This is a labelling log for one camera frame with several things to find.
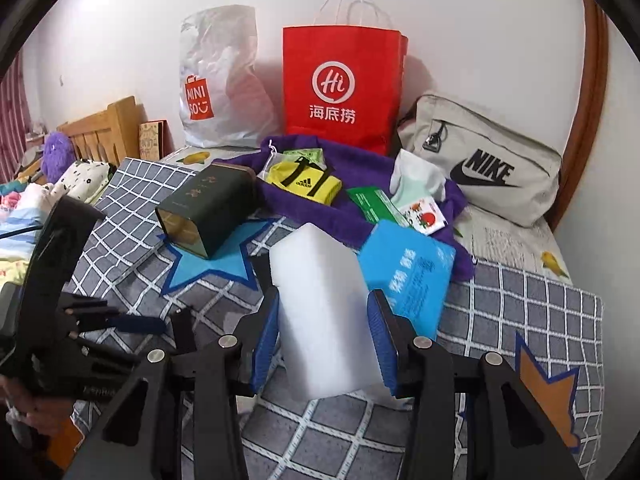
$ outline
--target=white wall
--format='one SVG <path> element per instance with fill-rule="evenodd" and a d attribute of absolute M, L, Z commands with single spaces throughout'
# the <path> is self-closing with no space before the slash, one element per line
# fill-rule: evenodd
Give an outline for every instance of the white wall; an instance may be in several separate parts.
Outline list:
<path fill-rule="evenodd" d="M 311 23 L 322 1 L 60 0 L 39 27 L 47 126 L 133 94 L 149 119 L 168 119 L 181 145 L 180 24 L 193 12 L 225 4 L 257 8 L 257 73 L 280 108 L 282 27 Z M 437 88 L 564 149 L 582 70 L 582 0 L 375 1 L 410 40 L 403 108 Z"/>
<path fill-rule="evenodd" d="M 604 298 L 605 397 L 598 478 L 640 430 L 640 62 L 610 23 L 609 82 L 587 168 L 556 230 L 577 286 Z"/>
<path fill-rule="evenodd" d="M 24 91 L 27 95 L 29 115 L 31 123 L 42 120 L 42 107 L 40 106 L 40 33 L 39 28 L 31 33 L 29 39 L 22 46 L 22 76 L 24 78 Z"/>

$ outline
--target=white sponge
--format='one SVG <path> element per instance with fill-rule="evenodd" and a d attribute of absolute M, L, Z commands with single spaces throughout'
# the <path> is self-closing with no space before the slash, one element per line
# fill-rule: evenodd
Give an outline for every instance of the white sponge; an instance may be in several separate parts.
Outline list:
<path fill-rule="evenodd" d="M 271 248 L 270 261 L 292 396 L 321 399 L 382 383 L 353 251 L 305 224 Z"/>

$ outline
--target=green package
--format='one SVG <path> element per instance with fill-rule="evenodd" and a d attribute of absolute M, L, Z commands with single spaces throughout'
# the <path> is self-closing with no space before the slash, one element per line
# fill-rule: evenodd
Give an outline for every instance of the green package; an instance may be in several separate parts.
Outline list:
<path fill-rule="evenodd" d="M 409 227 L 409 222 L 395 208 L 384 191 L 377 187 L 352 187 L 347 190 L 362 212 L 367 222 L 377 224 L 382 219 L 391 220 L 402 227 Z"/>
<path fill-rule="evenodd" d="M 306 148 L 301 150 L 287 150 L 283 152 L 283 155 L 292 155 L 295 158 L 299 156 L 303 156 L 306 160 L 310 162 L 314 162 L 321 168 L 326 168 L 324 164 L 324 153 L 322 152 L 322 148 Z"/>

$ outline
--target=person's hand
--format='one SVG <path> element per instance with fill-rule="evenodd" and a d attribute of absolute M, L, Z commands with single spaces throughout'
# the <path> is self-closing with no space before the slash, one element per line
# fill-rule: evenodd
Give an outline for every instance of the person's hand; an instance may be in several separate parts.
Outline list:
<path fill-rule="evenodd" d="M 8 400 L 25 415 L 21 421 L 43 435 L 54 436 L 74 410 L 74 402 L 53 397 L 33 397 L 20 381 L 0 376 L 0 400 Z"/>

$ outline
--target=haidilao logo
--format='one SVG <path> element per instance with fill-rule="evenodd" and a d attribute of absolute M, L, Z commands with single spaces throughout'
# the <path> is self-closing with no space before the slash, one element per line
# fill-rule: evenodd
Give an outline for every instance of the haidilao logo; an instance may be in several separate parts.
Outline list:
<path fill-rule="evenodd" d="M 338 104 L 345 102 L 353 95 L 356 89 L 356 78 L 344 63 L 327 61 L 316 68 L 311 84 L 322 101 Z"/>

